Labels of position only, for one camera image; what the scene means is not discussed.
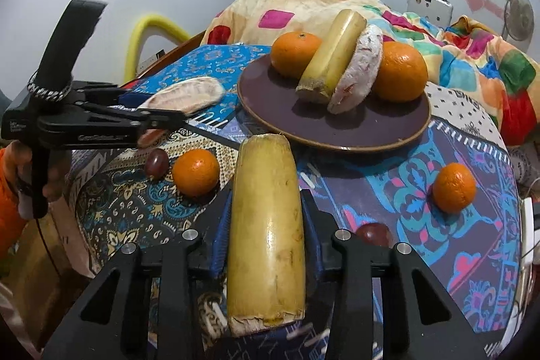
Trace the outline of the person's hand holding gripper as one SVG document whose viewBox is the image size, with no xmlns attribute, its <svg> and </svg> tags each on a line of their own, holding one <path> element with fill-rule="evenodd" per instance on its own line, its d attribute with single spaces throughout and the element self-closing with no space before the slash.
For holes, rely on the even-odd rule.
<svg viewBox="0 0 540 360">
<path fill-rule="evenodd" d="M 19 141 L 10 142 L 2 150 L 1 169 L 6 189 L 18 197 L 21 183 L 26 181 L 33 190 L 41 190 L 42 195 L 54 202 L 63 193 L 66 176 L 71 169 L 70 151 L 53 151 L 41 158 L 34 159 L 31 149 Z"/>
</svg>

